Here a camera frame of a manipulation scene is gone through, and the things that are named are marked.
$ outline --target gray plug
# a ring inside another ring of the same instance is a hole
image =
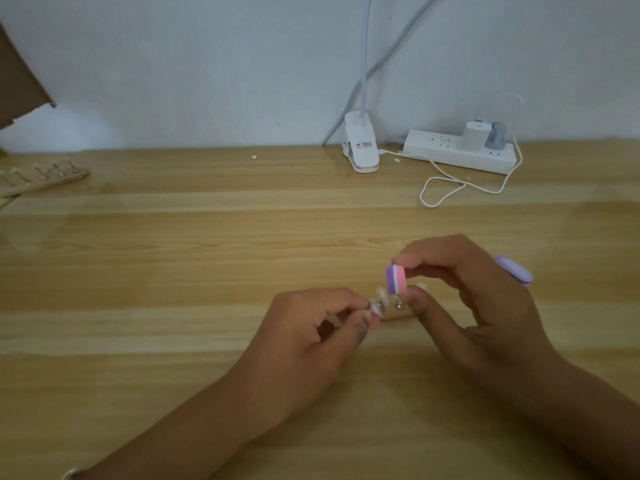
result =
[[[490,150],[504,150],[507,145],[507,125],[501,121],[496,121],[491,126],[491,133],[484,144]]]

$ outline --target wooden tabletop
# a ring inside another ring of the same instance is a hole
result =
[[[430,235],[466,233],[531,270],[553,343],[640,400],[640,142],[522,149],[503,194],[465,189],[436,210],[418,201],[428,163],[384,155],[360,175],[337,147],[73,155],[89,179],[0,210],[0,477],[91,465],[228,370],[277,292],[373,296],[389,258]],[[470,323],[454,291],[429,286]],[[371,333],[320,401],[216,478],[592,476],[406,319]]]

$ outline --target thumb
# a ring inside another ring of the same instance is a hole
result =
[[[464,330],[427,291],[411,286],[402,298],[446,359],[459,363],[472,354],[473,343]]]
[[[340,363],[353,354],[367,336],[373,318],[369,310],[357,310],[351,313],[344,325],[333,332],[322,345],[324,353],[334,357]]]

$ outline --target purple nail file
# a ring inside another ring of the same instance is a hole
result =
[[[396,264],[387,266],[387,293],[400,294],[406,291],[404,267]]]
[[[533,281],[533,274],[531,274],[526,268],[519,265],[513,259],[509,259],[507,256],[496,256],[496,263],[500,265],[503,270],[512,275],[518,282],[524,286],[531,284]]]

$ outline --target power strip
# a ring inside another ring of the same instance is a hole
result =
[[[461,136],[411,130],[404,142],[402,156],[502,175],[508,175],[516,165],[516,154],[510,143],[503,150],[482,147],[479,151],[469,152],[460,149],[461,140]]]

